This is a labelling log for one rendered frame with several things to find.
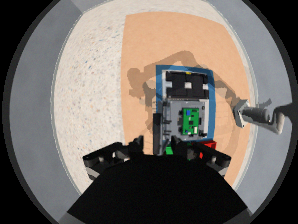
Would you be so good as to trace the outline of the green open tray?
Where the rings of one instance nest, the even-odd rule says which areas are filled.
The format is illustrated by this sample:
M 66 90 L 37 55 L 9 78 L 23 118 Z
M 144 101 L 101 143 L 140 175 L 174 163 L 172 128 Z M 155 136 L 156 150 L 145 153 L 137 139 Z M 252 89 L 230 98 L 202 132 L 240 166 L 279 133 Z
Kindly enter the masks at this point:
M 166 147 L 166 153 L 167 154 L 173 154 L 172 150 L 171 150 L 171 144 L 168 144 Z

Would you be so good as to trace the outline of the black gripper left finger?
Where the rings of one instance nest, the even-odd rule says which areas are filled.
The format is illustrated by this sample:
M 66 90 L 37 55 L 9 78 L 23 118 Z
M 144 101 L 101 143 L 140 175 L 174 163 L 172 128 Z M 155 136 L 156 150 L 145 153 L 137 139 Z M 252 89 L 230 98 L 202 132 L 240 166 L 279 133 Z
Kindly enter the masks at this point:
M 134 146 L 132 146 L 134 145 Z M 142 146 L 142 147 L 141 147 Z M 104 169 L 107 167 L 119 164 L 124 159 L 130 159 L 131 162 L 147 161 L 148 158 L 144 154 L 144 135 L 139 135 L 128 145 L 123 145 L 122 142 L 114 142 L 92 153 L 82 157 L 89 179 L 94 181 Z M 115 157 L 113 157 L 115 153 Z M 129 158 L 130 155 L 130 158 Z M 113 161 L 114 159 L 114 161 Z

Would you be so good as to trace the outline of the red bin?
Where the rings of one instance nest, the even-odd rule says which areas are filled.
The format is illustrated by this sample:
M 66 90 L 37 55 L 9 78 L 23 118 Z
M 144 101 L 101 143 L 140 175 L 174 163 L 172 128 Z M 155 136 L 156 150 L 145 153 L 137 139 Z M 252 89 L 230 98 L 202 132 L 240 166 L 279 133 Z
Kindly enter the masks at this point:
M 202 142 L 199 142 L 199 143 L 202 143 L 202 144 L 204 144 L 204 145 L 207 145 L 207 146 L 209 146 L 209 147 L 211 147 L 211 148 L 213 148 L 213 149 L 216 149 L 216 144 L 217 144 L 217 142 L 215 142 L 215 141 L 213 141 L 213 140 L 210 140 L 210 141 L 202 141 Z M 202 153 L 200 152 L 200 158 L 202 158 Z

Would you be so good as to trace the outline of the green circuit board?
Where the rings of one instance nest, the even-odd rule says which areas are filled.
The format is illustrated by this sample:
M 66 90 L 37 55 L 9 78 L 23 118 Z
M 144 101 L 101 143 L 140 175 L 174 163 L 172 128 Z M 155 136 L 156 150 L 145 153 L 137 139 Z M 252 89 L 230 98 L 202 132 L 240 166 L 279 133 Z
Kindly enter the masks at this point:
M 183 112 L 183 133 L 198 134 L 199 109 L 183 109 Z

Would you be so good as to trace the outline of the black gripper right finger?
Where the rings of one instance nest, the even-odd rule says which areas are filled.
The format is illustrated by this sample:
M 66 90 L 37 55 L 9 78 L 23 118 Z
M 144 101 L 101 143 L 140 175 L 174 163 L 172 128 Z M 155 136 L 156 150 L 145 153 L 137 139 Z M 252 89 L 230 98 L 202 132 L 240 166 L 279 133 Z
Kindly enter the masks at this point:
M 187 142 L 177 138 L 176 135 L 171 136 L 171 149 L 173 152 L 173 155 L 171 156 L 172 160 L 187 161 L 187 159 L 190 159 L 190 161 L 200 164 L 202 163 L 218 171 L 223 178 L 225 177 L 232 159 L 231 156 L 199 142 L 193 143 L 193 146 L 187 145 Z M 200 152 L 203 155 L 202 158 L 200 158 Z

